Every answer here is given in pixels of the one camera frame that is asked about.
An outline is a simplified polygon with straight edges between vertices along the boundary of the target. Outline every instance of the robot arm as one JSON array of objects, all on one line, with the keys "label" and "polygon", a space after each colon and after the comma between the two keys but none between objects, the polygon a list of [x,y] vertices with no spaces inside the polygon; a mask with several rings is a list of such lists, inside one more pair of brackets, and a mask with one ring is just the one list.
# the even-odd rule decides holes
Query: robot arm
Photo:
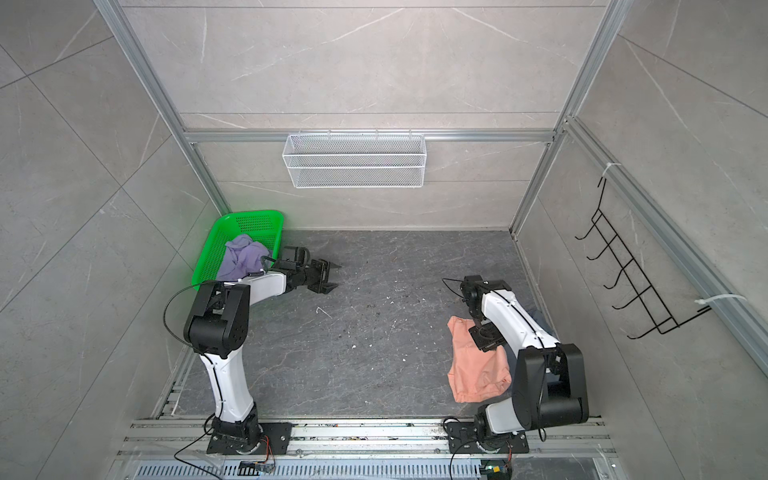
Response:
[{"label": "robot arm", "polygon": [[200,355],[214,391],[213,430],[228,448],[243,453],[258,446],[262,432],[243,370],[250,306],[302,285],[317,293],[336,288],[328,275],[338,265],[310,260],[306,248],[293,249],[292,260],[266,258],[263,263],[262,272],[236,282],[201,285],[184,325],[184,339]]},{"label": "robot arm", "polygon": [[503,280],[466,276],[461,290],[475,320],[469,330],[475,345],[488,351],[508,343],[517,359],[511,398],[482,406],[475,416],[480,443],[523,430],[586,422],[589,407],[581,351],[546,333]]}]

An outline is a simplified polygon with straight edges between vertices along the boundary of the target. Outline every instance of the green basket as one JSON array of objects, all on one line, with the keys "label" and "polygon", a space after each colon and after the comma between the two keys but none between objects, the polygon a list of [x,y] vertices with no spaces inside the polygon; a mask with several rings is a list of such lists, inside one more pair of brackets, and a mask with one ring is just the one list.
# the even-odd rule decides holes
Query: green basket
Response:
[{"label": "green basket", "polygon": [[224,244],[247,233],[255,242],[272,250],[272,258],[280,254],[280,238],[283,235],[283,214],[277,210],[236,212],[216,220],[205,240],[200,259],[192,274],[192,285],[215,280],[224,259]]}]

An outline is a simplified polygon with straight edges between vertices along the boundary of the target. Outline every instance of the peach fabric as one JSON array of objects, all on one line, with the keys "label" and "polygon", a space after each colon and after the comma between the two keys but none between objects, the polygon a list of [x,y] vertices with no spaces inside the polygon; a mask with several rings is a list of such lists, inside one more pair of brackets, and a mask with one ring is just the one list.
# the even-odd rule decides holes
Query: peach fabric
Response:
[{"label": "peach fabric", "polygon": [[448,382],[458,403],[482,402],[504,393],[512,381],[504,347],[483,352],[469,335],[472,320],[452,316],[448,328],[453,335],[453,365]]}]

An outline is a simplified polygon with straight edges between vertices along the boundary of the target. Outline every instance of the wire mesh basket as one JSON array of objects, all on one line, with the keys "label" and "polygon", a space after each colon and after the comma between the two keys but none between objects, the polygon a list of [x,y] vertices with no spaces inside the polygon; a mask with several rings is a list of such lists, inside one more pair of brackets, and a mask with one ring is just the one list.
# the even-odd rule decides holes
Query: wire mesh basket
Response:
[{"label": "wire mesh basket", "polygon": [[420,134],[292,134],[283,160],[296,188],[421,187],[427,147]]}]

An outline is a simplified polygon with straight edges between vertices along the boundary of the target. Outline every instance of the lavender towel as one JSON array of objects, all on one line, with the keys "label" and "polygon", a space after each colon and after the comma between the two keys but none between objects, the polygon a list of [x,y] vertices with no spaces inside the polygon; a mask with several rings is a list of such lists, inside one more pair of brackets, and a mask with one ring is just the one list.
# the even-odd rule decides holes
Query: lavender towel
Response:
[{"label": "lavender towel", "polygon": [[216,280],[239,280],[248,273],[263,270],[261,257],[268,257],[270,251],[259,242],[250,239],[247,233],[238,235],[225,244],[224,259],[221,260]]}]

